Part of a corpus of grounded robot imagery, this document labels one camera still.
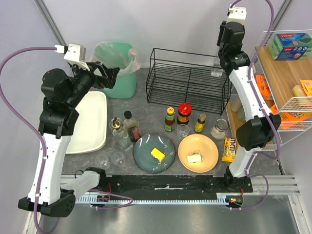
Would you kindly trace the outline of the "sauce bottle yellow cap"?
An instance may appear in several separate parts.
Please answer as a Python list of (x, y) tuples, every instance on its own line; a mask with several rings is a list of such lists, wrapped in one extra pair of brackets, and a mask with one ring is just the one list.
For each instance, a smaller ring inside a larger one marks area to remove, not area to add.
[(173, 107), (167, 108), (167, 115), (164, 120), (164, 129), (167, 132), (172, 132), (175, 128), (175, 110)]

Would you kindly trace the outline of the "glass oil bottle gold spout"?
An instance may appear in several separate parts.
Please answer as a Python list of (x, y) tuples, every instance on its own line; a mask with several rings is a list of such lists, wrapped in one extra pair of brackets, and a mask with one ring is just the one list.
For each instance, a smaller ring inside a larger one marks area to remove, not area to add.
[(128, 132), (124, 129), (123, 122), (120, 118), (114, 117), (111, 119), (109, 128), (123, 150), (128, 151), (133, 147)]

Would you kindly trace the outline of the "small yellow label bottle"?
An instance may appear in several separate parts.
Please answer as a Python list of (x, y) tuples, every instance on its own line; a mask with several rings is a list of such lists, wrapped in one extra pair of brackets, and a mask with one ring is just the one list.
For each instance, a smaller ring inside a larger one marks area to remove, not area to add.
[(196, 133), (201, 133), (203, 131), (205, 121), (206, 115), (204, 113), (200, 114), (194, 127), (194, 131)]

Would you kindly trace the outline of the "chili sauce jar red lid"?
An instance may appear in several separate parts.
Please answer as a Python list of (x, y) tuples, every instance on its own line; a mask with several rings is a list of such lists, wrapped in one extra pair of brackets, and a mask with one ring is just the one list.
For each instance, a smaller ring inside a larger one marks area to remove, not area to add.
[(181, 103), (178, 107), (178, 124), (188, 124), (190, 115), (192, 113), (192, 106), (188, 103)]

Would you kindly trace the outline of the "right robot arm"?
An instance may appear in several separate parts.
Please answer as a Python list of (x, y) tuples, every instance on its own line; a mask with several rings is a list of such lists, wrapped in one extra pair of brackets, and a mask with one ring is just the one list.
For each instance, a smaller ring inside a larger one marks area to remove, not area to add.
[(274, 115), (264, 101), (254, 79), (252, 62), (241, 49), (244, 35), (243, 24), (223, 21), (217, 41), (221, 68), (236, 88), (245, 113), (245, 123), (236, 131), (236, 156), (223, 178), (225, 186), (230, 189), (249, 183), (249, 168), (254, 157), (268, 142), (277, 138), (281, 124), (280, 115)]

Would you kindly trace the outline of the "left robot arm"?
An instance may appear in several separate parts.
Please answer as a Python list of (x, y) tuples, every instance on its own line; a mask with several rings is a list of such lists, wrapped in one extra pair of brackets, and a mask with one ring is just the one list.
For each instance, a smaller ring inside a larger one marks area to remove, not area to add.
[(93, 188), (105, 185), (105, 170), (88, 167), (82, 175), (64, 186), (60, 184), (64, 156), (79, 113), (76, 107), (88, 91), (115, 85), (119, 68), (89, 62), (87, 68), (72, 66), (73, 77), (55, 68), (42, 77), (43, 111), (39, 117), (40, 144), (36, 174), (29, 194), (18, 208), (49, 217), (67, 217), (78, 198)]

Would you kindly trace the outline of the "dark vinegar bottle black cap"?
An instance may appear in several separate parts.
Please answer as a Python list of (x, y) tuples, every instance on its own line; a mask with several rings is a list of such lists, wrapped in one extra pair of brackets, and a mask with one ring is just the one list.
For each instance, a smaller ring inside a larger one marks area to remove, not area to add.
[(124, 112), (125, 120), (123, 122), (124, 128), (128, 132), (129, 138), (132, 142), (137, 142), (141, 138), (138, 121), (132, 117), (130, 111)]

